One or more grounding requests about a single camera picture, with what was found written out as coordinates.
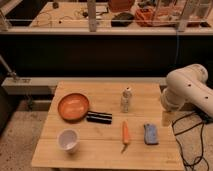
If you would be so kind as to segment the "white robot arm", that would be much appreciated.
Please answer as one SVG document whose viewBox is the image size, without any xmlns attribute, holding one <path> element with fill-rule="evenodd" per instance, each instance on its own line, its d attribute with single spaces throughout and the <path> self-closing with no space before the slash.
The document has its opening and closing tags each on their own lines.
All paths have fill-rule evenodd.
<svg viewBox="0 0 213 171">
<path fill-rule="evenodd" d="M 201 64 L 173 70 L 166 76 L 167 87 L 161 94 L 166 111 L 180 110 L 186 101 L 213 118 L 213 89 L 206 85 L 208 71 Z"/>
</svg>

